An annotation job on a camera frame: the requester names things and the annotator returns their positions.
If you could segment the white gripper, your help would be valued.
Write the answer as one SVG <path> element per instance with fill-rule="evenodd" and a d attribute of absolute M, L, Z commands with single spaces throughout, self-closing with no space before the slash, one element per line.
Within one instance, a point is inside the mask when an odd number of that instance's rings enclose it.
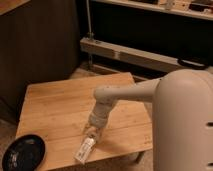
<path fill-rule="evenodd" d="M 88 123 L 85 124 L 83 134 L 87 135 L 91 132 L 92 126 L 95 129 L 95 138 L 100 140 L 102 136 L 102 129 L 108 123 L 109 114 L 112 108 L 109 106 L 95 106 L 89 115 Z"/>

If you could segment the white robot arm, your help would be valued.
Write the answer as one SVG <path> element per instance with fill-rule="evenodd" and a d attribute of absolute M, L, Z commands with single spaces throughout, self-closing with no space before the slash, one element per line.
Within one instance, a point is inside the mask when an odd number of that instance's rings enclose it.
<path fill-rule="evenodd" d="M 160 78 L 130 85 L 106 85 L 94 90 L 95 105 L 84 128 L 87 137 L 99 140 L 105 129 L 110 112 L 119 100 L 152 102 Z"/>

